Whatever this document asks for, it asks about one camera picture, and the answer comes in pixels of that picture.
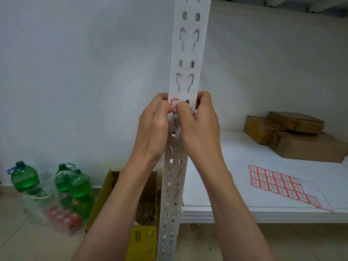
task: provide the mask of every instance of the cardboard box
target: cardboard box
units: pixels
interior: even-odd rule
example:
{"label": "cardboard box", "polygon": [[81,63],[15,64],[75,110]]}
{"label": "cardboard box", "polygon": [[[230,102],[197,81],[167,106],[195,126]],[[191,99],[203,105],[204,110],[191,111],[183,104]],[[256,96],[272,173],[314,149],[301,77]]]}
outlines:
{"label": "cardboard box", "polygon": [[286,128],[266,117],[251,115],[246,117],[244,132],[259,145],[269,145],[276,130],[286,131]]}
{"label": "cardboard box", "polygon": [[348,151],[348,144],[330,135],[276,131],[270,147],[283,158],[342,162]]}
{"label": "cardboard box", "polygon": [[301,113],[269,112],[267,118],[296,132],[319,134],[324,128],[323,120]]}
{"label": "cardboard box", "polygon": [[[97,218],[99,212],[104,206],[107,198],[109,197],[112,188],[115,186],[119,171],[110,170],[104,181],[103,187],[100,190],[97,201],[93,207],[92,213],[85,225],[86,233],[91,228],[93,222]],[[157,172],[151,172],[150,176],[145,184],[144,190],[141,194],[136,219],[144,219],[141,217],[142,212],[154,207],[154,219],[151,219],[147,225],[134,225],[132,230],[131,239],[128,246],[128,252],[126,261],[145,261],[157,259],[157,241],[158,241],[158,229],[159,229],[159,201],[160,191],[156,189]]]}

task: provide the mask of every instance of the person's right hand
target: person's right hand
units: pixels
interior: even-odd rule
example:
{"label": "person's right hand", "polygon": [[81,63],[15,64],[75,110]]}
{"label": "person's right hand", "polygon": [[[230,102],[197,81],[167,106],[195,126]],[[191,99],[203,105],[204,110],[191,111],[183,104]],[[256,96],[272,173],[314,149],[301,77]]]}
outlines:
{"label": "person's right hand", "polygon": [[176,105],[184,148],[201,174],[212,171],[217,163],[224,165],[220,146],[220,125],[209,92],[197,96],[197,112],[193,116],[188,103]]}

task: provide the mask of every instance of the tile grout line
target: tile grout line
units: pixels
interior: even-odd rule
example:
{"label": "tile grout line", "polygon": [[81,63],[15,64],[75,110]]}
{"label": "tile grout line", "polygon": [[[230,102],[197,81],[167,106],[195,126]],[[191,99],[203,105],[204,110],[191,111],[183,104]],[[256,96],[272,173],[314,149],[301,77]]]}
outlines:
{"label": "tile grout line", "polygon": [[300,236],[300,234],[296,231],[296,229],[292,226],[292,224],[290,223],[291,228],[295,231],[295,233],[298,235],[298,237],[302,240],[302,242],[308,247],[308,249],[312,252],[312,254],[315,256],[315,258],[320,261],[320,259],[317,257],[317,255],[313,252],[313,250],[307,245],[307,243],[302,239],[302,237]]}
{"label": "tile grout line", "polygon": [[25,219],[25,221],[17,228],[17,230],[15,230],[15,232],[10,236],[10,238],[8,238],[6,240],[6,242],[0,247],[0,250],[7,244],[8,241],[10,241],[10,239],[12,238],[12,236],[15,235],[15,233],[23,226],[23,224],[25,224],[25,222],[29,219],[29,217],[27,217],[27,219]]}

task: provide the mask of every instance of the white wall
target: white wall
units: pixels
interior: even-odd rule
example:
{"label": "white wall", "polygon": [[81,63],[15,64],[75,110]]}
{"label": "white wall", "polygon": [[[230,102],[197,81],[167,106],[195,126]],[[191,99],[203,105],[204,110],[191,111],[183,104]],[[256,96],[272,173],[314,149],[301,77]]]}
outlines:
{"label": "white wall", "polygon": [[[213,7],[200,79],[221,128],[294,111],[348,141],[348,28],[236,7]],[[39,171],[73,162],[96,185],[124,165],[142,109],[167,91],[172,10],[173,0],[0,1],[4,184],[18,160]]]}

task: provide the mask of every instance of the white shelf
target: white shelf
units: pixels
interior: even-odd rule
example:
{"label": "white shelf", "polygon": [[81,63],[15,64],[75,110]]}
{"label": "white shelf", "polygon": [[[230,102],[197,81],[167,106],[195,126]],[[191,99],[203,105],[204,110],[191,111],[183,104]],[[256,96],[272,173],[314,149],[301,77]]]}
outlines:
{"label": "white shelf", "polygon": [[[258,223],[348,223],[348,167],[342,163],[282,158],[243,132],[221,132],[226,165]],[[263,167],[315,183],[334,211],[329,212],[250,185],[248,165]],[[208,194],[189,159],[182,222],[213,223]]]}

